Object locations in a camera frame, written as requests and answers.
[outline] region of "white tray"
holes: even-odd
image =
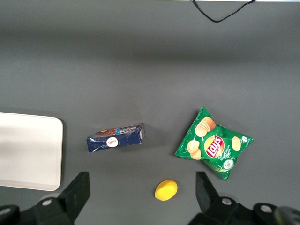
[[[0,112],[0,186],[56,190],[62,134],[57,118]]]

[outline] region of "green chip bag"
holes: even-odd
[[[202,106],[175,155],[203,160],[222,179],[227,180],[237,158],[253,140],[215,124]]]

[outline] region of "gray table surface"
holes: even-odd
[[[221,18],[240,3],[201,2]],[[214,24],[190,2],[3,1],[0,111],[64,123],[60,193],[90,172],[76,224],[184,225],[200,211],[195,173],[222,195],[300,209],[300,4],[255,3]],[[255,138],[227,182],[174,156],[204,105],[217,123]],[[88,153],[101,129],[144,122],[142,145]],[[163,180],[178,193],[154,197]],[[25,210],[45,191],[0,187]]]

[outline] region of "round logo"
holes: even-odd
[[[115,137],[110,137],[107,139],[106,144],[108,147],[117,147],[118,146],[118,139]]]
[[[217,135],[208,138],[204,143],[206,154],[212,158],[221,156],[224,151],[224,141]]]
[[[247,142],[247,141],[248,141],[248,138],[246,138],[245,136],[243,136],[243,137],[242,137],[242,140],[243,140],[244,142]]]
[[[223,163],[223,168],[226,170],[230,170],[231,168],[233,168],[234,166],[234,162],[232,159],[228,159]]]

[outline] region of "lay's logo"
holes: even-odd
[[[224,141],[219,136],[214,135],[205,141],[204,148],[207,155],[212,158],[216,158],[224,151]]]

